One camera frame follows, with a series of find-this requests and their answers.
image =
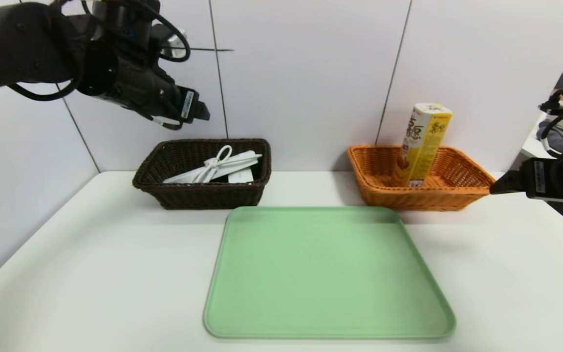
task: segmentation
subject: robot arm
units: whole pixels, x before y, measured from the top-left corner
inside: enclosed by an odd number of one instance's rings
[[[557,116],[543,130],[542,141],[548,137],[554,126],[563,120],[563,109],[559,105],[561,95],[563,95],[563,90],[557,91],[549,98],[549,101],[541,104],[542,111]],[[547,152],[555,159],[532,158],[526,160],[519,170],[508,171],[492,185],[491,194],[525,192],[528,198],[563,202],[563,153],[559,154],[553,150],[547,150]]]
[[[159,15],[159,0],[106,0],[92,14],[64,16],[61,7],[26,2],[0,7],[0,87],[9,86],[33,100],[82,94],[116,103],[171,130],[210,114],[199,94],[175,81],[158,66],[163,58],[183,62],[190,47],[183,35]],[[152,21],[162,24],[152,26]],[[186,54],[165,53],[177,36]],[[18,82],[61,83],[62,91],[33,94]]]

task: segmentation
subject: yellow box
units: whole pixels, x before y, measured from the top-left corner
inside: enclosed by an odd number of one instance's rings
[[[452,115],[440,104],[414,105],[391,181],[393,187],[422,187]]]

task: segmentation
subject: white cord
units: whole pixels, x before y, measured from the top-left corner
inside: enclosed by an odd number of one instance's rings
[[[225,156],[225,158],[221,159],[221,155],[225,150],[228,150],[227,155]],[[226,164],[226,161],[230,158],[230,156],[232,156],[232,151],[233,150],[231,145],[226,145],[225,147],[221,148],[221,150],[218,151],[217,157],[212,160],[212,162],[207,163],[203,171],[201,171],[201,173],[198,174],[197,177],[195,177],[194,183],[210,182],[212,175],[217,172],[217,168],[221,165]]]
[[[542,147],[543,147],[544,151],[548,153],[549,150],[550,150],[550,151],[552,151],[552,152],[556,152],[557,154],[561,154],[560,152],[558,152],[557,150],[553,149],[553,148],[549,145],[549,141],[547,140],[547,138],[543,138],[543,139],[540,140],[540,142],[542,143]]]
[[[166,123],[167,125],[179,125],[179,121],[177,120],[173,120],[171,118],[166,118],[163,116],[152,116],[153,118],[153,122],[158,123],[159,125],[162,125],[163,123]]]

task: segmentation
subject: wicker basket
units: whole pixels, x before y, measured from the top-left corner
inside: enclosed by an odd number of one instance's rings
[[[163,183],[167,178],[202,167],[224,145],[232,146],[232,154],[247,150],[262,154],[259,163],[252,166],[253,182]],[[132,183],[154,196],[165,209],[234,209],[257,205],[270,176],[271,150],[264,139],[172,140],[155,147]]]
[[[464,153],[440,147],[423,187],[389,187],[401,147],[357,145],[348,150],[362,199],[405,210],[461,210],[489,193],[494,178]]]

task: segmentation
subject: plastic tray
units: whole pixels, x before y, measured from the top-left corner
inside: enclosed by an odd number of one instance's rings
[[[400,218],[378,207],[241,207],[204,312],[219,338],[423,339],[455,316]]]

